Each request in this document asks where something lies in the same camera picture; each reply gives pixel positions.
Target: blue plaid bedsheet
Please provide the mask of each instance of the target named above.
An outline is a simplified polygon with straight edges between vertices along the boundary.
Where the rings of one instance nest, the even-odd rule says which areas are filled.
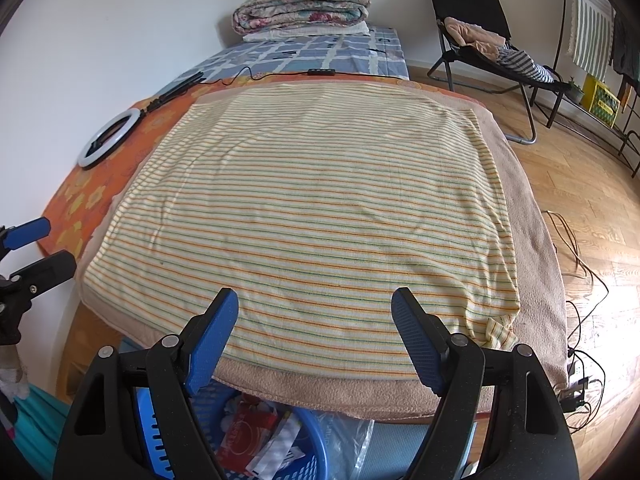
[[[387,27],[369,27],[369,31],[370,36],[311,36],[240,43],[214,54],[165,88],[196,72],[204,72],[207,82],[233,78],[244,66],[250,67],[254,76],[333,68],[336,72],[409,79],[396,31]]]

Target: yellow box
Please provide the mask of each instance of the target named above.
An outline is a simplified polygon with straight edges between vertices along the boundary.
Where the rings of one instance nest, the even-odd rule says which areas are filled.
[[[591,74],[587,74],[582,91],[584,97],[580,101],[580,105],[603,123],[612,127],[616,122],[620,100],[603,82],[598,81]]]

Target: potted plant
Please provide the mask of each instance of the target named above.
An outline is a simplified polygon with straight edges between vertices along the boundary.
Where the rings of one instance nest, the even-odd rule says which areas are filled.
[[[580,88],[580,85],[574,81],[573,77],[569,79],[569,85],[571,85],[571,89],[566,93],[566,96],[568,99],[571,99],[572,102],[579,105],[580,101],[582,101],[582,98],[584,97],[584,92],[582,91],[582,88]]]

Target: transparent plastic bag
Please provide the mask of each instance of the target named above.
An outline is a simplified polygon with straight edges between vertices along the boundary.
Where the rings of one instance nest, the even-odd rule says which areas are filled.
[[[358,480],[373,434],[373,420],[315,412],[324,442],[329,480]]]

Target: metal bolt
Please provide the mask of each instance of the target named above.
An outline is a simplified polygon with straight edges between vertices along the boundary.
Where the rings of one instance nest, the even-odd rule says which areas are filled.
[[[455,346],[466,346],[469,344],[469,339],[464,334],[454,334],[451,336],[451,342]]]
[[[164,346],[165,348],[173,348],[178,344],[178,341],[180,341],[178,339],[178,336],[171,334],[162,338],[162,346]]]
[[[98,350],[98,356],[105,359],[113,354],[113,346],[103,346]]]
[[[531,357],[533,355],[533,350],[529,345],[518,345],[518,354],[523,357]]]

